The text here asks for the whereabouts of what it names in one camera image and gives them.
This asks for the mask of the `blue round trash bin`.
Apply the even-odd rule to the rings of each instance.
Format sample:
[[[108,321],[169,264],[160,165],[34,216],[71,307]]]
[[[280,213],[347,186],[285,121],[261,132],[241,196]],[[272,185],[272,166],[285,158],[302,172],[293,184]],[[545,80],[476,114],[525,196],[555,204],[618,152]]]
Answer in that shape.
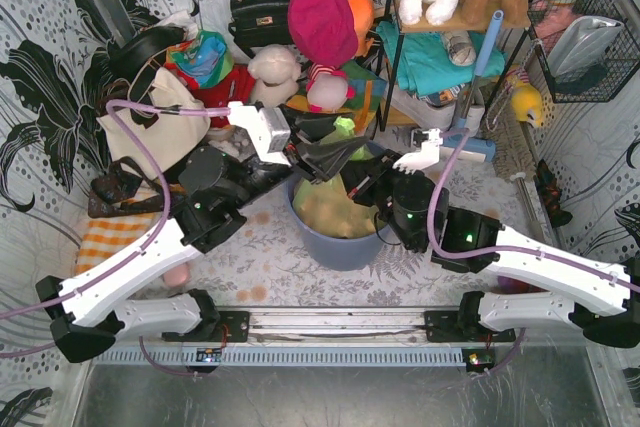
[[[297,217],[292,207],[294,187],[300,180],[305,179],[293,175],[285,182],[284,199],[309,256],[321,266],[340,272],[360,270],[372,263],[382,249],[390,228],[385,226],[375,234],[359,239],[336,239],[311,230]]]

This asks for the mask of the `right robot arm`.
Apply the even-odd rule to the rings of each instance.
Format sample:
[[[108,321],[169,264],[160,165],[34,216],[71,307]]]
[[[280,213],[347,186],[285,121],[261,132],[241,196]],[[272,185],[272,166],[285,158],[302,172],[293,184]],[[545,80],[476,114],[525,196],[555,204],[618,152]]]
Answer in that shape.
[[[445,189],[424,174],[439,150],[392,150],[350,161],[340,175],[348,197],[374,206],[406,250],[432,253],[458,273],[493,273],[535,287],[533,293],[464,294],[454,320],[433,328],[441,340],[510,329],[566,326],[600,345],[639,344],[639,262],[585,259],[536,241],[477,212],[452,207]]]

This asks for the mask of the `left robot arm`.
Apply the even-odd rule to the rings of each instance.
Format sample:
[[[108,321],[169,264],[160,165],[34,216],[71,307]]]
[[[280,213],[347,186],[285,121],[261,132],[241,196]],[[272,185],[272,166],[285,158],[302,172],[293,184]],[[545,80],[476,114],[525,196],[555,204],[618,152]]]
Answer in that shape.
[[[367,143],[362,136],[325,143],[315,128],[299,127],[280,108],[232,102],[225,108],[165,109],[165,114],[225,117],[244,129],[255,153],[239,161],[215,147],[187,159],[179,183],[186,195],[173,201],[158,162],[130,127],[124,129],[160,182],[162,216],[150,231],[93,269],[67,279],[48,276],[36,285],[50,331],[67,361],[82,363],[129,337],[159,334],[169,341],[211,338],[220,315],[203,290],[160,300],[135,301],[134,293],[172,268],[196,260],[244,226],[242,209],[294,174],[309,181],[337,175]]]

